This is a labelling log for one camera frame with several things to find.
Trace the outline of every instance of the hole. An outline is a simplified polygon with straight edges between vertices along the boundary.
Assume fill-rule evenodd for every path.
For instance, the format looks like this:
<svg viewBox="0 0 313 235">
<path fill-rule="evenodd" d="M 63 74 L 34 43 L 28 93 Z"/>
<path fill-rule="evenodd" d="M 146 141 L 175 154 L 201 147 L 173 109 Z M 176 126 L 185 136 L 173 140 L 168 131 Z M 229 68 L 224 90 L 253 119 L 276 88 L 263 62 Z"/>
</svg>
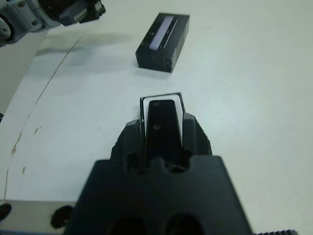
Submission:
<svg viewBox="0 0 313 235">
<path fill-rule="evenodd" d="M 20 2 L 18 3 L 18 6 L 19 6 L 19 7 L 24 7 L 24 6 L 26 6 L 26 1 L 20 1 Z"/>
<path fill-rule="evenodd" d="M 179 164 L 173 164 L 171 162 L 165 162 L 165 167 L 170 173 L 173 174 L 181 174 L 186 172 L 190 166 L 190 158 L 192 157 L 192 153 L 188 150 L 182 150 L 180 154 L 180 162 Z"/>
<path fill-rule="evenodd" d="M 34 20 L 32 23 L 31 23 L 33 26 L 36 26 L 39 24 L 39 20 Z"/>
<path fill-rule="evenodd" d="M 72 211 L 73 207 L 71 206 L 63 206 L 57 209 L 51 219 L 52 227 L 55 229 L 64 227 L 67 224 Z"/>
<path fill-rule="evenodd" d="M 3 221 L 11 212 L 12 206 L 10 204 L 3 204 L 0 206 L 0 221 Z"/>
<path fill-rule="evenodd" d="M 138 218 L 125 217 L 117 221 L 107 235 L 145 235 L 145 226 Z"/>
<path fill-rule="evenodd" d="M 200 223 L 191 215 L 176 214 L 167 223 L 165 235 L 204 235 Z"/>
</svg>

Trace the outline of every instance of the black box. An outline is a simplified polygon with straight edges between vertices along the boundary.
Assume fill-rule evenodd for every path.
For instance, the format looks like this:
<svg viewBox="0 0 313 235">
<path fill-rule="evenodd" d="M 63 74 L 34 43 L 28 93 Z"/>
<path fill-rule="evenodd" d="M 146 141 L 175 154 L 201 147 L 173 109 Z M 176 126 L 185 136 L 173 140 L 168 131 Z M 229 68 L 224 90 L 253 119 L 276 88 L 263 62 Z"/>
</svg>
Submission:
<svg viewBox="0 0 313 235">
<path fill-rule="evenodd" d="M 159 13 L 136 51 L 138 66 L 173 72 L 188 33 L 189 18 Z"/>
</svg>

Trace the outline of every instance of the metal robot arm part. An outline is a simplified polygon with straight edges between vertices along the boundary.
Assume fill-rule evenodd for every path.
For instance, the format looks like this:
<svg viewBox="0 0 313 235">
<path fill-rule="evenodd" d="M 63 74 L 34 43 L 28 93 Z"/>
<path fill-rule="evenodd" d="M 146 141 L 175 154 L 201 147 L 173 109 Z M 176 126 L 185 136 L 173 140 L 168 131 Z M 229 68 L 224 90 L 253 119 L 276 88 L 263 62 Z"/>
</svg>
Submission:
<svg viewBox="0 0 313 235">
<path fill-rule="evenodd" d="M 105 12 L 101 0 L 7 0 L 0 6 L 0 47 L 29 32 L 94 21 Z"/>
</svg>

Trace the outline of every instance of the table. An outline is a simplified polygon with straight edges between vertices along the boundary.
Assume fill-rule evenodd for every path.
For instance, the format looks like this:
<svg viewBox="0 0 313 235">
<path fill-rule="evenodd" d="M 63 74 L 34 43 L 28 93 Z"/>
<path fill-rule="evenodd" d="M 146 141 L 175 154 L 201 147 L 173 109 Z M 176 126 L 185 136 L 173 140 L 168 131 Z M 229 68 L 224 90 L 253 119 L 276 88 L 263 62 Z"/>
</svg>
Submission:
<svg viewBox="0 0 313 235">
<path fill-rule="evenodd" d="M 1 197 L 77 200 L 139 97 L 180 91 L 253 230 L 312 234 L 313 2 L 104 4 L 97 22 L 51 30 L 24 76 L 0 125 Z M 136 65 L 158 12 L 190 14 L 172 74 Z"/>
</svg>

